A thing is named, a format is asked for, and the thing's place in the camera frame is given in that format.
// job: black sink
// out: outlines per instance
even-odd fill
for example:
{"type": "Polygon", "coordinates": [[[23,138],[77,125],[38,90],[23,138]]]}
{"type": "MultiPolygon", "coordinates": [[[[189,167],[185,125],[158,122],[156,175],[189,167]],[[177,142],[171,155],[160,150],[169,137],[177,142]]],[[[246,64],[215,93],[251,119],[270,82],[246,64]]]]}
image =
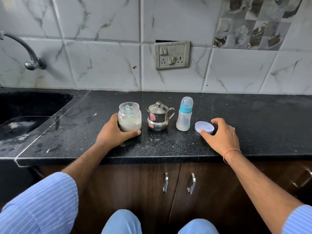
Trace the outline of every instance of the black sink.
{"type": "Polygon", "coordinates": [[[65,93],[13,92],[0,94],[0,141],[36,129],[74,96],[65,93]]]}

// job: cabinet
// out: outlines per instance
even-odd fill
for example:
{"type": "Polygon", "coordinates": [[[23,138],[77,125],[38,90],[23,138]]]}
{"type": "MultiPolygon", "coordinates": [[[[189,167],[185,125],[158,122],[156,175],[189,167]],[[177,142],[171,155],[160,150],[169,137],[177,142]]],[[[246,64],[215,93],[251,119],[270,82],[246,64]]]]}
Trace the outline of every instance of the cabinet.
{"type": "MultiPolygon", "coordinates": [[[[283,189],[312,204],[312,186],[306,182],[311,178],[312,161],[254,164],[283,189]]],[[[41,167],[45,176],[61,169],[41,167]]],[[[131,210],[141,221],[143,233],[177,233],[195,218],[209,220],[220,234],[270,233],[225,163],[101,165],[79,199],[72,233],[101,233],[118,209],[131,210]],[[169,182],[164,193],[166,172],[169,182]],[[196,183],[189,194],[192,173],[196,183]]]]}
{"type": "MultiPolygon", "coordinates": [[[[283,189],[302,198],[300,186],[309,181],[312,162],[258,162],[255,165],[283,189]]],[[[169,220],[170,232],[177,233],[195,218],[209,220],[220,234],[270,233],[235,173],[224,163],[181,165],[169,220]],[[192,184],[192,173],[196,184],[189,194],[187,187],[192,184]]]]}
{"type": "MultiPolygon", "coordinates": [[[[162,233],[168,224],[180,163],[101,165],[79,198],[72,233],[101,233],[118,209],[131,210],[141,221],[143,233],[162,233]],[[168,173],[167,192],[165,173],[168,173]]],[[[48,176],[62,167],[41,167],[48,176]]]]}

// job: switch plate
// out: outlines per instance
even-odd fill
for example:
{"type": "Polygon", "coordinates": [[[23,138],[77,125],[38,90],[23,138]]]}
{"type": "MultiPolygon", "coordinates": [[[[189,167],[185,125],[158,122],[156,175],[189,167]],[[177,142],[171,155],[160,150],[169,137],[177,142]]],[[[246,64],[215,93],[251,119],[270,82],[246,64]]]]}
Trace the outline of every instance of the switch plate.
{"type": "Polygon", "coordinates": [[[157,70],[188,68],[190,41],[154,43],[154,52],[157,70]]]}

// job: faucet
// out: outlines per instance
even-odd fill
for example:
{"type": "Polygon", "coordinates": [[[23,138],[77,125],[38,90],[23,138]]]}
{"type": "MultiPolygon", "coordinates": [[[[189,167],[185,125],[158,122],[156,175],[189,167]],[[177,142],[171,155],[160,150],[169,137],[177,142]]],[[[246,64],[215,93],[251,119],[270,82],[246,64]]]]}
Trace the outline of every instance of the faucet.
{"type": "Polygon", "coordinates": [[[4,36],[9,37],[11,39],[14,39],[18,43],[20,43],[23,47],[26,48],[26,50],[28,51],[29,56],[30,56],[30,61],[25,62],[25,68],[26,69],[28,69],[28,70],[35,70],[37,68],[39,68],[41,70],[46,69],[45,60],[37,57],[36,53],[32,50],[32,48],[27,43],[25,43],[24,40],[22,40],[21,38],[15,36],[13,34],[7,33],[5,31],[0,31],[0,39],[1,40],[4,39],[4,36]]]}

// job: hand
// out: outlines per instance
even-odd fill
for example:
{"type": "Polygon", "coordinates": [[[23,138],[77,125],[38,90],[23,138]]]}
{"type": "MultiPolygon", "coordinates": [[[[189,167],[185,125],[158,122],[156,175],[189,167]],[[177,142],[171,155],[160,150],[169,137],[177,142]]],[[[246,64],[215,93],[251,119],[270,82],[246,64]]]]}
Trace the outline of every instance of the hand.
{"type": "Polygon", "coordinates": [[[211,122],[218,125],[215,135],[210,135],[204,130],[199,132],[213,150],[224,157],[224,154],[230,149],[239,149],[238,138],[232,126],[227,125],[223,118],[214,118],[211,122]]]}
{"type": "Polygon", "coordinates": [[[126,140],[141,134],[140,130],[122,132],[118,127],[117,121],[118,121],[118,113],[115,113],[114,115],[112,115],[109,122],[107,122],[103,126],[98,137],[96,138],[95,144],[105,146],[106,148],[111,150],[112,148],[121,145],[126,140]]]}

